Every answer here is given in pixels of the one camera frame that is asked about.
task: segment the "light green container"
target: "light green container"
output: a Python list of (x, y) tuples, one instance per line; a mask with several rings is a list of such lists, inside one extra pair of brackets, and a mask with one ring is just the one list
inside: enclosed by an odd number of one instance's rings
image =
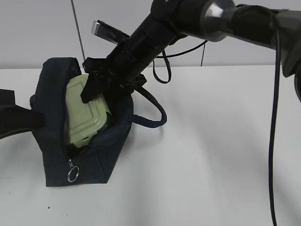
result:
[(85, 87), (88, 75), (80, 75), (70, 80), (67, 85), (67, 117), (65, 123), (65, 143), (77, 148), (88, 145), (91, 138), (107, 124), (108, 105), (103, 97), (84, 104), (80, 94)]

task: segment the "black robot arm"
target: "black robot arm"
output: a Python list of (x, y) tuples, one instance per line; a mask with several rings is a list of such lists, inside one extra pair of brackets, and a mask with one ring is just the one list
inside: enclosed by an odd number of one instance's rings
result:
[[(168, 45), (187, 36), (212, 42), (231, 36), (276, 49), (271, 15), (275, 15), (280, 33), (283, 74), (293, 75), (301, 60), (301, 12), (236, 6), (232, 0), (154, 0), (150, 14), (131, 36), (112, 28), (108, 36), (118, 45), (106, 59), (88, 58), (84, 63), (90, 76), (82, 100), (87, 103), (102, 92), (116, 98), (116, 93), (132, 92), (146, 82), (141, 72)], [(101, 26), (97, 32), (101, 29), (110, 30)]]

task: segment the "white tabletop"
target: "white tabletop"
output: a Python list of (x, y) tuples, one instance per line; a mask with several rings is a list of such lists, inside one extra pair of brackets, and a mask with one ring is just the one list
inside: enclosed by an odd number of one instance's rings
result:
[[(46, 188), (31, 133), (0, 141), (1, 226), (271, 226), (268, 144), (274, 67), (177, 67), (170, 84), (144, 72), (164, 106), (160, 129), (133, 126), (106, 185)], [(0, 70), (29, 108), (40, 70)], [(166, 69), (158, 68), (166, 77)], [(275, 148), (280, 226), (301, 225), (301, 103), (281, 79)], [(159, 119), (134, 94), (137, 114)]]

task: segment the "bag strap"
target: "bag strap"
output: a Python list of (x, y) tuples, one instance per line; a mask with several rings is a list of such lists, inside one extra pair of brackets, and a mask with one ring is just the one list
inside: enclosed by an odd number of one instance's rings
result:
[(132, 122), (148, 128), (158, 128), (160, 126), (163, 126), (167, 122), (167, 115), (163, 107), (158, 103), (155, 97), (143, 87), (135, 88), (135, 90), (138, 93), (140, 93), (142, 96), (144, 96), (153, 105), (155, 105), (158, 108), (158, 110), (161, 112), (162, 117), (160, 121), (152, 121), (150, 119), (146, 119), (144, 117), (134, 114), (132, 118)]

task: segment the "navy blue bag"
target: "navy blue bag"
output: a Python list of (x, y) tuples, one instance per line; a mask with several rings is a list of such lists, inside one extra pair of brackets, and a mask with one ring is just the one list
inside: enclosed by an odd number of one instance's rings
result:
[(167, 122), (162, 106), (148, 91), (138, 88), (136, 91), (160, 110), (161, 121), (134, 115), (133, 100), (128, 95), (109, 104), (114, 106), (114, 124), (95, 135), (82, 153), (70, 155), (64, 143), (65, 95), (69, 80), (78, 75), (81, 71), (77, 59), (51, 58), (44, 63), (36, 93), (31, 97), (32, 109), (45, 116), (45, 126), (32, 133), (43, 154), (47, 187), (107, 183), (132, 123), (157, 128)]

